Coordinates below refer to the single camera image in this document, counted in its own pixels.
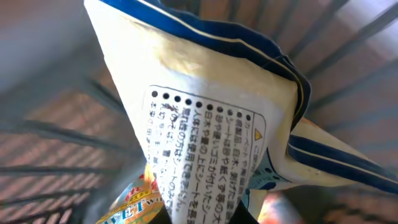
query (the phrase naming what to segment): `yellow warning symbol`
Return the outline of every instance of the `yellow warning symbol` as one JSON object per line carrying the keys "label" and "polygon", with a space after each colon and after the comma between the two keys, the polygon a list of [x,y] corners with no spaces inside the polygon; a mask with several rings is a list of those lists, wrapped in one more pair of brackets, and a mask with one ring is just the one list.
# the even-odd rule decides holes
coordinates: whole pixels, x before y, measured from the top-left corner
{"label": "yellow warning symbol", "polygon": [[257,128],[255,128],[255,132],[254,132],[254,140],[257,141],[258,139],[262,139],[262,135],[259,132],[259,130],[257,130]]}

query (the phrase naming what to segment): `colorful package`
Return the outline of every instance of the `colorful package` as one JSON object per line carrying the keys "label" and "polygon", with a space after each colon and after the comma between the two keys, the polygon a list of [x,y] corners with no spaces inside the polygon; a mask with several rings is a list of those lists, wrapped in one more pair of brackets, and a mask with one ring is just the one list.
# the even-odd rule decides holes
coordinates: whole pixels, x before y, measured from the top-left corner
{"label": "colorful package", "polygon": [[109,213],[96,224],[146,224],[163,206],[156,180],[150,167],[147,166],[145,174],[126,188],[112,205]]}
{"label": "colorful package", "polygon": [[158,0],[85,0],[172,223],[228,223],[246,189],[398,179],[302,119],[310,85],[258,32]]}

